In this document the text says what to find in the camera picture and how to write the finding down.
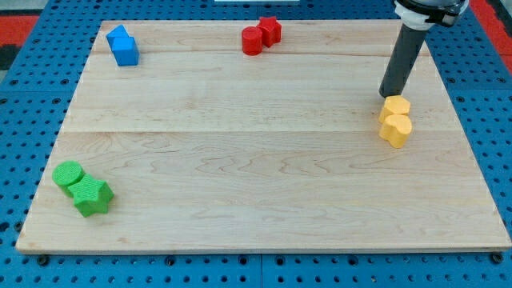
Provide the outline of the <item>white black robot wrist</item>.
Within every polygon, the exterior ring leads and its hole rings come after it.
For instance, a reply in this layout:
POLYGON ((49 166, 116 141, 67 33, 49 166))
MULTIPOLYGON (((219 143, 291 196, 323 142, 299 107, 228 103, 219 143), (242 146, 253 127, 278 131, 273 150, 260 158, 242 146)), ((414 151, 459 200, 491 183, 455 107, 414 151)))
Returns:
POLYGON ((413 30, 434 25, 452 27, 469 7, 469 0, 393 0, 394 12, 413 30))

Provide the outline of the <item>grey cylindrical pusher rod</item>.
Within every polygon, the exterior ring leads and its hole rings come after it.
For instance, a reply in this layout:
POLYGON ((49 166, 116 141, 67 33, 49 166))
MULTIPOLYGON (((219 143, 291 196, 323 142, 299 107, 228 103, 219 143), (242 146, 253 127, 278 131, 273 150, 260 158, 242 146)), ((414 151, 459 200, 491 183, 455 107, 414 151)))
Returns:
POLYGON ((426 37, 426 30, 401 25, 394 49, 384 73, 379 93, 382 97, 400 95, 426 37))

